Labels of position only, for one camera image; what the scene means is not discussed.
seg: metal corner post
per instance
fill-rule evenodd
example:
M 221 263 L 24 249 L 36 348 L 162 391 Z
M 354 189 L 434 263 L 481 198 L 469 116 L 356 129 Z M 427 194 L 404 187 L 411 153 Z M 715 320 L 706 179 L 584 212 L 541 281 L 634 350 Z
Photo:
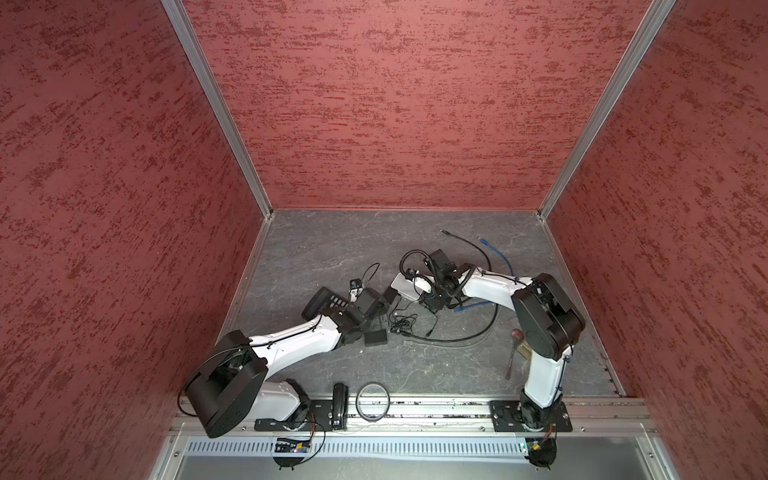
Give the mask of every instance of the metal corner post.
M 232 153 L 234 153 L 237 163 L 243 170 L 243 175 L 253 192 L 253 196 L 256 198 L 256 202 L 259 204 L 261 213 L 266 219 L 272 213 L 272 204 L 270 204 L 269 199 L 266 197 L 266 191 L 261 184 L 256 168 L 253 166 L 245 142 L 243 142 L 243 138 L 237 130 L 232 114 L 227 107 L 227 102 L 224 100 L 219 85 L 216 83 L 214 73 L 210 70 L 210 65 L 194 33 L 189 16 L 187 16 L 187 11 L 184 9 L 181 0 L 161 0 L 161 2 L 170 19 L 170 23 L 174 26 L 181 46 L 184 47 L 184 51 L 187 53 L 187 58 L 189 58 L 192 64 L 197 80 L 203 86 L 203 91 L 206 97 L 208 97 L 219 125 L 221 125 L 221 130 L 223 130 L 224 136 L 230 143 Z
M 589 120 L 587 120 L 584 130 L 581 131 L 581 134 L 576 140 L 576 145 L 574 145 L 573 150 L 571 150 L 571 153 L 565 160 L 563 168 L 560 170 L 547 197 L 541 204 L 541 207 L 539 208 L 541 218 L 546 220 L 552 212 L 552 209 L 565 190 L 566 185 L 568 185 L 568 181 L 573 177 L 581 160 L 584 158 L 590 145 L 592 145 L 595 137 L 597 137 L 603 123 L 608 118 L 611 110 L 613 110 L 614 105 L 616 105 L 616 102 L 621 96 L 621 92 L 624 91 L 630 78 L 632 78 L 632 74 L 643 59 L 645 52 L 659 32 L 664 20 L 667 19 L 667 15 L 672 10 L 675 1 L 676 0 L 652 0 L 650 3 L 648 10 L 645 12 L 645 16 L 637 27 L 637 31 L 634 33 L 629 45 L 627 45 L 627 50 L 624 52 L 611 79 L 605 86 L 603 94 L 600 96 L 600 100 L 598 100 L 598 104 L 592 111 Z

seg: metal plate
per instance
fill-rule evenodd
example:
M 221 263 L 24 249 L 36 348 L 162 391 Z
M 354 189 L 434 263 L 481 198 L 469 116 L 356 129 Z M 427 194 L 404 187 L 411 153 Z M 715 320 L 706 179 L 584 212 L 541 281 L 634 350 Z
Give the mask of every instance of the metal plate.
M 525 425 L 521 423 L 507 423 L 500 414 L 501 409 L 510 409 L 514 412 L 518 409 L 519 403 L 520 402 L 517 400 L 492 400 L 488 403 L 488 406 L 491 407 L 491 420 L 493 421 L 493 429 L 496 432 L 525 432 L 528 434 L 533 433 L 526 429 Z M 571 424 L 571 417 L 569 416 L 563 402 L 560 402 L 554 409 L 554 427 L 556 428 L 557 432 L 561 433 L 574 431 L 574 427 Z
M 331 431 L 331 415 L 333 411 L 333 400 L 311 400 L 310 412 L 315 414 L 315 422 L 322 425 L 327 432 Z M 278 422 L 271 419 L 256 420 L 253 429 L 257 432 L 308 432 L 312 424 L 305 423 L 297 430 L 290 430 L 285 422 Z

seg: marbled gray floor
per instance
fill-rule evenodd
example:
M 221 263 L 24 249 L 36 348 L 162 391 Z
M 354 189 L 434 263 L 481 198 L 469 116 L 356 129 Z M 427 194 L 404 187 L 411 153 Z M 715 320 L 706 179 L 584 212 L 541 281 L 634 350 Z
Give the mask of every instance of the marbled gray floor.
M 302 322 L 300 314 L 320 286 L 346 296 L 349 281 L 360 278 L 374 262 L 381 267 L 368 286 L 383 292 L 397 274 L 402 255 L 414 248 L 427 252 L 441 248 L 457 265 L 485 266 L 477 250 L 441 229 L 477 244 L 479 237 L 485 238 L 509 258 L 516 275 L 546 272 L 561 281 L 544 233 L 531 213 L 279 210 L 235 328 L 250 336 L 295 326 Z M 508 273 L 497 253 L 481 247 L 494 271 Z M 413 266 L 419 266 L 417 261 L 412 259 Z M 420 335 L 435 322 L 418 304 L 406 313 L 419 314 L 414 330 Z M 449 339 L 478 332 L 492 314 L 493 306 L 460 313 L 443 310 L 432 337 Z M 504 379 L 511 331 L 516 327 L 515 313 L 501 308 L 490 334 L 467 348 L 420 345 L 390 334 L 387 345 L 366 348 L 360 340 L 298 362 L 273 378 L 293 378 L 310 393 L 331 393 L 335 382 L 344 382 L 355 392 L 364 383 L 377 381 L 392 393 L 517 395 L 528 373 L 528 363 L 519 354 L 512 378 Z M 574 350 L 563 381 L 565 394 L 612 396 L 615 388 L 591 336 L 585 332 Z

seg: blue cable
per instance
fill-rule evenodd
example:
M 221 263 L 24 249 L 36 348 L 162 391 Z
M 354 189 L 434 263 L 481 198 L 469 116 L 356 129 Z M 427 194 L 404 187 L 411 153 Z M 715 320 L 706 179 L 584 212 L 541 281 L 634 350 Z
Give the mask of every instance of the blue cable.
M 504 261 L 507 263 L 507 266 L 509 267 L 509 274 L 510 274 L 510 275 L 512 275 L 512 276 L 515 276 L 515 273 L 514 273 L 514 272 L 512 272 L 512 264 L 511 264 L 511 263 L 509 263 L 509 260 L 507 259 L 507 257 L 505 257 L 505 256 L 504 256 L 504 254 L 503 254 L 502 252 L 500 252 L 500 251 L 496 250 L 496 247 L 494 247 L 493 245 L 491 245 L 490 243 L 488 243 L 488 241 L 487 241 L 485 238 L 481 238 L 481 239 L 480 239 L 480 243 L 482 243 L 482 244 L 483 244 L 483 245 L 485 245 L 486 247 L 490 248 L 491 250 L 493 250 L 493 251 L 495 251 L 496 253 L 498 253 L 499 255 L 501 255 L 501 256 L 502 256 L 502 258 L 504 259 Z
M 483 245 L 485 245 L 486 247 L 490 248 L 491 250 L 493 250 L 496 253 L 498 253 L 499 255 L 501 255 L 502 258 L 504 259 L 504 261 L 507 263 L 507 266 L 509 267 L 509 274 L 512 275 L 512 276 L 515 276 L 515 274 L 512 272 L 512 264 L 509 263 L 509 260 L 507 260 L 507 257 L 505 257 L 502 252 L 496 250 L 496 248 L 493 245 L 491 245 L 490 243 L 488 243 L 488 241 L 485 238 L 481 238 L 480 242 Z M 467 306 L 457 306 L 456 308 L 453 309 L 453 311 L 454 312 L 461 312 L 461 311 L 466 310 L 468 308 L 472 308 L 472 307 L 475 307 L 475 306 L 481 306 L 481 305 L 489 305 L 491 303 L 493 303 L 493 302 L 480 302 L 480 303 L 473 303 L 472 305 L 467 305 Z

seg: red panel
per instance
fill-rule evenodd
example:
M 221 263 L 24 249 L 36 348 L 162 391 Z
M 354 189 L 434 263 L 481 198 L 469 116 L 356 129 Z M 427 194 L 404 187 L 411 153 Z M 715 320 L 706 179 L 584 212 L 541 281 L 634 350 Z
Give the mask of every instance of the red panel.
M 686 480 L 768 471 L 766 25 L 678 0 L 550 219 Z
M 258 209 L 160 2 L 0 37 L 0 478 L 145 480 Z
M 188 0 L 278 207 L 538 208 L 648 0 Z

